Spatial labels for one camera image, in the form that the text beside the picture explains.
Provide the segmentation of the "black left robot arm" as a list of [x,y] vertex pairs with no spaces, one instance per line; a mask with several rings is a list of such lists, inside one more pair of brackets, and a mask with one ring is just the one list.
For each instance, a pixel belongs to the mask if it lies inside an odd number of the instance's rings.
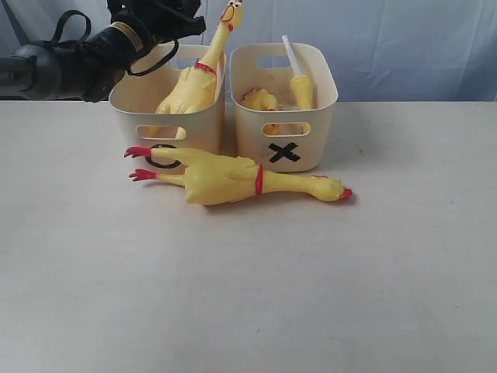
[[97,103],[109,97],[125,75],[142,77],[179,50],[179,40],[199,36],[205,18],[199,1],[109,1],[110,24],[95,36],[90,18],[78,39],[65,40],[71,9],[57,21],[49,40],[36,40],[1,59],[2,96],[34,101],[80,99]]

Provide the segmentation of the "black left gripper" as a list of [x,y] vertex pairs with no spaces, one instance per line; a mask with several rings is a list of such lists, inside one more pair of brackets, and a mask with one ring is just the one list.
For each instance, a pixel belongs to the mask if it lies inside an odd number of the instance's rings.
[[203,16],[196,16],[199,0],[108,0],[112,22],[129,25],[145,43],[167,43],[189,36],[199,36],[206,30]]

